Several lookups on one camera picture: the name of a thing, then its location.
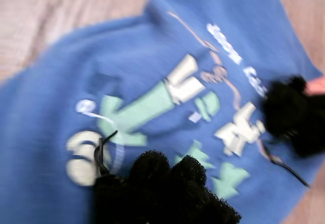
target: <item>light wood surface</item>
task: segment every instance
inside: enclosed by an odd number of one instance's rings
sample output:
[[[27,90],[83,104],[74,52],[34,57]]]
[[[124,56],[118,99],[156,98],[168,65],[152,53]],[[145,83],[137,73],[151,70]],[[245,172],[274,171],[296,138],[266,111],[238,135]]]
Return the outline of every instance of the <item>light wood surface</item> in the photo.
[[[0,82],[81,26],[141,12],[146,0],[0,0]],[[325,71],[325,0],[282,0],[313,62]],[[325,167],[285,224],[324,224]]]

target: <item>printed number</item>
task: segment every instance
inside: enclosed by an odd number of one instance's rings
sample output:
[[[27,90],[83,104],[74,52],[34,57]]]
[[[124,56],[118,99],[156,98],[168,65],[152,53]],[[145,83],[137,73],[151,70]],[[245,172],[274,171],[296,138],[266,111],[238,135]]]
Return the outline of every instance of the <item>printed number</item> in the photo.
[[[82,131],[74,134],[67,141],[67,150],[73,155],[84,159],[71,159],[66,165],[68,176],[80,186],[92,186],[97,176],[97,167],[94,163],[93,152],[98,145],[101,135],[91,131]]]

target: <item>black drawstring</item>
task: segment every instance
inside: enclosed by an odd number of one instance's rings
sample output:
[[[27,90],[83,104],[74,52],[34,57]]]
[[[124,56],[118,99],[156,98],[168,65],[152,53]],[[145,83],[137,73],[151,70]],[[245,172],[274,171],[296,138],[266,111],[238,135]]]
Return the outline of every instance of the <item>black drawstring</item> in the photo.
[[[271,163],[273,163],[273,164],[275,164],[277,166],[285,168],[287,171],[289,171],[291,174],[293,174],[299,181],[301,181],[303,185],[310,188],[310,185],[301,176],[299,176],[299,174],[297,172],[295,172],[293,169],[291,169],[286,164],[284,164],[284,163],[282,163],[280,161],[277,161],[274,158],[274,156],[271,155],[270,150],[267,147],[265,147],[265,145],[263,145],[263,146],[264,146],[265,153],[268,155]]]
[[[96,147],[94,151],[94,159],[100,169],[101,175],[109,175],[110,171],[105,167],[104,161],[103,161],[103,151],[104,151],[104,145],[115,135],[117,134],[117,131],[113,132],[110,136],[108,136],[106,139],[100,138],[99,145]]]

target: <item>blue sweatshirt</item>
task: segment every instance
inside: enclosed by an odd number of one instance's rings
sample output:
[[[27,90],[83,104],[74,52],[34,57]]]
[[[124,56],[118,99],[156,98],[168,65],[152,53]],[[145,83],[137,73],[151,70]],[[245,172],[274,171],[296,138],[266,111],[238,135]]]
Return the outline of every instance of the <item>blue sweatshirt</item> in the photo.
[[[171,164],[191,154],[241,224],[280,223],[307,189],[265,156],[259,103],[297,74],[321,75],[279,0],[150,0],[77,30],[0,89],[0,222],[89,223],[93,151],[118,129],[113,173],[150,149]],[[310,183],[324,158],[271,151]]]

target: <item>mint green print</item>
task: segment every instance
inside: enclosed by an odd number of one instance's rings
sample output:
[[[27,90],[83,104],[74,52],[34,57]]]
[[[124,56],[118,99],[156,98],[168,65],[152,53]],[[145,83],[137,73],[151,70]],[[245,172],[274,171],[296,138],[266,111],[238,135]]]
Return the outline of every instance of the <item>mint green print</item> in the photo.
[[[163,82],[132,104],[117,111],[122,99],[104,96],[100,114],[114,121],[121,137],[114,137],[112,142],[125,146],[145,146],[147,137],[140,133],[130,134],[136,128],[174,108],[172,98]],[[110,123],[99,119],[98,127],[106,136],[116,130]]]
[[[230,163],[223,163],[220,169],[220,179],[212,178],[215,194],[222,199],[229,199],[238,194],[236,190],[249,173],[242,168],[236,168]]]
[[[214,116],[220,109],[219,98],[214,92],[209,92],[202,98],[196,98],[195,105],[206,121],[211,121],[209,115]]]
[[[218,96],[214,92],[210,92],[207,95],[202,97],[208,113],[211,116],[214,116],[220,109],[220,102]]]
[[[212,164],[208,163],[209,156],[201,151],[201,146],[202,144],[199,141],[193,140],[193,144],[191,148],[188,150],[188,152],[185,155],[193,156],[195,159],[197,159],[200,162],[202,166],[204,166],[205,169],[214,168]],[[183,159],[182,157],[176,156],[175,164],[179,163],[182,159]]]
[[[209,117],[204,102],[203,100],[201,100],[200,98],[196,98],[195,99],[195,105],[197,106],[200,115],[203,117],[203,119],[205,119],[206,121],[211,121],[211,118]]]

